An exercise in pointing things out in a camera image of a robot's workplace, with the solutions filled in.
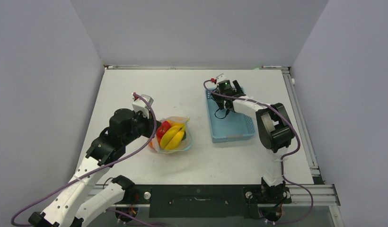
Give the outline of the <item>red apple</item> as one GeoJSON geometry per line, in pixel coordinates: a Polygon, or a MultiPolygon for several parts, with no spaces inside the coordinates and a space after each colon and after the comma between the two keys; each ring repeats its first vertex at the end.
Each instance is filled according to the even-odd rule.
{"type": "Polygon", "coordinates": [[[156,136],[160,140],[166,132],[171,128],[171,124],[168,121],[163,121],[156,131],[156,136]]]}

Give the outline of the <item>yellow banana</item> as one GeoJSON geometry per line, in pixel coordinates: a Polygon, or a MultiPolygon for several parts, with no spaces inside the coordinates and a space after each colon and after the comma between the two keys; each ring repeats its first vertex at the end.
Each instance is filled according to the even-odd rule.
{"type": "Polygon", "coordinates": [[[166,134],[160,140],[160,147],[164,150],[174,150],[176,149],[180,142],[182,141],[182,137],[186,126],[183,127],[174,126],[171,127],[166,134]]]}

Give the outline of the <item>clear zip top bag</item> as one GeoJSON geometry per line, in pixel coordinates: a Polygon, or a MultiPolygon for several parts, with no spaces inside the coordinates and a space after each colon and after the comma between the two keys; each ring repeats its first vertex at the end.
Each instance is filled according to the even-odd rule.
{"type": "Polygon", "coordinates": [[[190,149],[193,143],[188,129],[190,118],[172,116],[162,119],[155,137],[149,142],[150,151],[160,154],[172,154],[190,149]]]}

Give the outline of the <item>blue plastic basket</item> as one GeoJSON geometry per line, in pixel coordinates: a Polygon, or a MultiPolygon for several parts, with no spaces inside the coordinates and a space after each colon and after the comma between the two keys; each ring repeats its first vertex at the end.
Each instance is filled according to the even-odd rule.
{"type": "Polygon", "coordinates": [[[225,115],[226,110],[219,109],[210,92],[205,95],[213,143],[249,140],[255,135],[252,118],[234,112],[225,115]]]}

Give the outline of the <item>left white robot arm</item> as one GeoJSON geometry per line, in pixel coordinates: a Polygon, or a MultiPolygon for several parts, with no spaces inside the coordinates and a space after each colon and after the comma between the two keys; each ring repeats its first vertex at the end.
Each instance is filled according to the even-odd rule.
{"type": "Polygon", "coordinates": [[[122,175],[94,197],[87,199],[100,178],[126,152],[126,146],[141,136],[152,139],[160,122],[151,108],[119,109],[109,126],[91,143],[75,175],[43,211],[28,219],[34,227],[85,227],[111,205],[134,199],[134,183],[122,175]]]}

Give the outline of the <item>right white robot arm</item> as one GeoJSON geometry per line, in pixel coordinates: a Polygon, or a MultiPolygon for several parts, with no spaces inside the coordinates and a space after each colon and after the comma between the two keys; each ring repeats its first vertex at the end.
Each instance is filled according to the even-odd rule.
{"type": "Polygon", "coordinates": [[[258,104],[243,92],[236,80],[211,81],[216,85],[212,98],[220,109],[244,114],[256,121],[261,144],[267,149],[265,171],[261,178],[261,197],[266,203],[282,203],[289,198],[289,192],[282,176],[281,156],[294,138],[284,105],[258,104]]]}

